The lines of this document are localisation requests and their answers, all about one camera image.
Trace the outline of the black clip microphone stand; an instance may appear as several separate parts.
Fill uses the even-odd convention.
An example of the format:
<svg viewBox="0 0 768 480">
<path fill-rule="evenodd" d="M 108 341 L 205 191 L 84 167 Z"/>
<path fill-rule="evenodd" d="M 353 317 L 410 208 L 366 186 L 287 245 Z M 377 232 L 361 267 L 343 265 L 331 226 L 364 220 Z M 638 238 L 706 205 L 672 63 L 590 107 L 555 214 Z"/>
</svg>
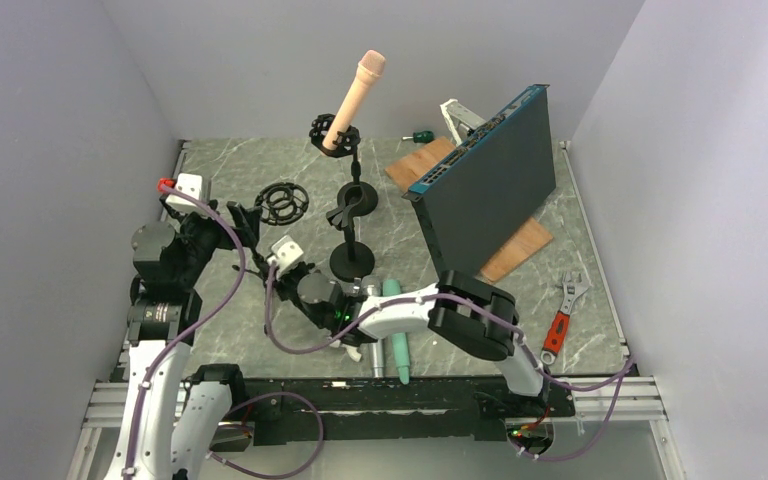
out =
<svg viewBox="0 0 768 480">
<path fill-rule="evenodd" d="M 370 275 L 375 267 L 372 250 L 356 239 L 355 218 L 364 202 L 360 184 L 348 183 L 337 195 L 337 206 L 326 213 L 328 223 L 343 234 L 344 241 L 329 257 L 329 267 L 340 280 L 351 282 Z"/>
</svg>

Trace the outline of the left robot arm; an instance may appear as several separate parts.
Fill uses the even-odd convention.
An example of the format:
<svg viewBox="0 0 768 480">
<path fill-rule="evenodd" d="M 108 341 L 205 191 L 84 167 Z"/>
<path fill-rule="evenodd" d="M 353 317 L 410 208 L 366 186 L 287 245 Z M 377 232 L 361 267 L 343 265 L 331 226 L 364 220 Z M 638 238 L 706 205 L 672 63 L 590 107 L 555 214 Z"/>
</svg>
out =
<svg viewBox="0 0 768 480">
<path fill-rule="evenodd" d="M 260 208 L 227 208 L 232 235 L 210 217 L 176 213 L 178 227 L 155 221 L 132 236 L 128 390 L 108 479 L 196 478 L 219 424 L 246 409 L 243 375 L 232 364 L 199 367 L 179 396 L 202 307 L 199 276 L 216 250 L 259 240 Z"/>
</svg>

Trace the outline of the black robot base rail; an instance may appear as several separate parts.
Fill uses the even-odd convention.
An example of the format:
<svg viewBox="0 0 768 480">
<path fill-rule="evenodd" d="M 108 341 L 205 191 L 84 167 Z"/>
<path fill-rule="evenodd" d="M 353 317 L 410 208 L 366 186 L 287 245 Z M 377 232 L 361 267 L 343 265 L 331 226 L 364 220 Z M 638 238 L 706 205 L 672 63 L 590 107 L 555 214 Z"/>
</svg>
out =
<svg viewBox="0 0 768 480">
<path fill-rule="evenodd" d="M 227 421 L 251 428 L 257 446 L 289 442 L 468 437 L 503 441 L 510 428 L 571 418 L 571 394 L 545 385 L 535 397 L 508 390 L 500 376 L 249 378 Z"/>
</svg>

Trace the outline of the silver mesh-head microphone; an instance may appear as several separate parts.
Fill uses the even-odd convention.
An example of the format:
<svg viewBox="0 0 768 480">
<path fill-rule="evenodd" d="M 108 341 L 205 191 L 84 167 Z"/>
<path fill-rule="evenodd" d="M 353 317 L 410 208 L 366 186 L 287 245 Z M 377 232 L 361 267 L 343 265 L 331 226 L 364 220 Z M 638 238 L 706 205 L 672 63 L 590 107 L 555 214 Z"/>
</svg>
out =
<svg viewBox="0 0 768 480">
<path fill-rule="evenodd" d="M 367 296 L 381 295 L 381 281 L 374 276 L 366 276 L 362 279 L 362 288 Z M 385 355 L 383 341 L 376 340 L 368 344 L 368 353 L 371 362 L 372 375 L 374 378 L 385 377 Z"/>
</svg>

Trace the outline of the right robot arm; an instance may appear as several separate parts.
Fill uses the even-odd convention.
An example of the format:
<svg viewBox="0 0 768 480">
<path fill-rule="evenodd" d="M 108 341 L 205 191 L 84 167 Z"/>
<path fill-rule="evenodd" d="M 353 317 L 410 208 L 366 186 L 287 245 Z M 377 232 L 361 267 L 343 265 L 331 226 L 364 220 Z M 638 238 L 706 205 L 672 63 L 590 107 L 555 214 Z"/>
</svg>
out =
<svg viewBox="0 0 768 480">
<path fill-rule="evenodd" d="M 380 296 L 362 289 L 350 293 L 313 271 L 296 282 L 288 298 L 330 336 L 318 346 L 291 348 L 277 339 L 273 328 L 274 275 L 265 283 L 264 331 L 286 353 L 313 353 L 335 342 L 358 347 L 395 334 L 430 331 L 469 356 L 493 363 L 520 413 L 534 415 L 549 402 L 545 370 L 525 345 L 515 298 L 499 288 L 449 270 L 419 290 Z"/>
</svg>

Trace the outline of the black shock-mount tripod stand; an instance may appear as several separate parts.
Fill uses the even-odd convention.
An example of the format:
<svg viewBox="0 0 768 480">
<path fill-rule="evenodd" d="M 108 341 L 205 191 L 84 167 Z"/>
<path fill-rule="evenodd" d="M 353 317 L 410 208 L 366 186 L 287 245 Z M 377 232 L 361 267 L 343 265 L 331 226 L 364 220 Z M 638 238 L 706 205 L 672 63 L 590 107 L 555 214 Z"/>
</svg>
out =
<svg viewBox="0 0 768 480">
<path fill-rule="evenodd" d="M 269 226 L 288 226 L 300 220 L 309 208 L 307 191 L 299 184 L 276 182 L 264 187 L 256 196 L 254 206 L 262 208 L 261 224 Z M 247 248 L 258 268 L 255 273 L 265 279 L 268 269 L 266 259 L 256 249 Z"/>
</svg>

